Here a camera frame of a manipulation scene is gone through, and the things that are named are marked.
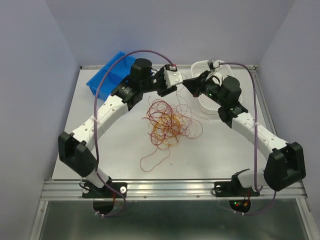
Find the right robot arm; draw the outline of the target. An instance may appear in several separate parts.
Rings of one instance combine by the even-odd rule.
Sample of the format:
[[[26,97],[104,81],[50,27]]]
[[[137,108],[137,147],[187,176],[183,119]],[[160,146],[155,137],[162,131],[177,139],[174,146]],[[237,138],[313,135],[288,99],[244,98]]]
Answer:
[[[233,175],[231,192],[242,195],[248,188],[260,192],[263,187],[279,192],[304,179],[303,147],[277,137],[257,122],[257,115],[251,115],[239,101],[242,89],[235,77],[227,75],[220,83],[215,80],[216,76],[209,76],[206,70],[198,77],[185,79],[182,84],[193,97],[204,95],[219,104],[221,121],[254,146],[253,169]]]

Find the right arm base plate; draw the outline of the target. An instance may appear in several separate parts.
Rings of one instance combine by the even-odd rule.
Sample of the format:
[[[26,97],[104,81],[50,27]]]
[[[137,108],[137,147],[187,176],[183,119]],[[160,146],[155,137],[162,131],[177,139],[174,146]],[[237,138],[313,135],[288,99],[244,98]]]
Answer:
[[[259,197],[260,193],[252,188],[244,188],[239,182],[217,181],[214,183],[211,193],[218,198],[231,197]]]

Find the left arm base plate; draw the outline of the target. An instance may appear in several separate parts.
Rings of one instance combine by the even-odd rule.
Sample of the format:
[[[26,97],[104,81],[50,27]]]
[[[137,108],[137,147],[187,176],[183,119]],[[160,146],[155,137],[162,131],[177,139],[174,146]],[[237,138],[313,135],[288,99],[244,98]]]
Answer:
[[[82,198],[84,199],[112,199],[113,197],[119,197],[106,186],[98,188],[86,180],[81,181],[79,186],[82,188]],[[125,197],[127,196],[128,184],[126,182],[112,182],[110,186]]]

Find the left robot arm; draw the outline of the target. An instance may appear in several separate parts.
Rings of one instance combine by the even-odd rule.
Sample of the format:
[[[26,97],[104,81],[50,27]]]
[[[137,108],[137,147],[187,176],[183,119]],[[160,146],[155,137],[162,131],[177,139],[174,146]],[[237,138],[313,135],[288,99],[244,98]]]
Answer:
[[[167,64],[153,73],[151,61],[137,58],[129,74],[111,91],[100,108],[94,108],[88,120],[71,133],[64,131],[59,135],[60,161],[94,185],[94,191],[100,197],[108,196],[111,178],[99,168],[98,155],[92,154],[92,150],[98,148],[99,138],[139,103],[145,93],[157,92],[163,97],[176,91],[182,82],[181,72],[175,65]]]

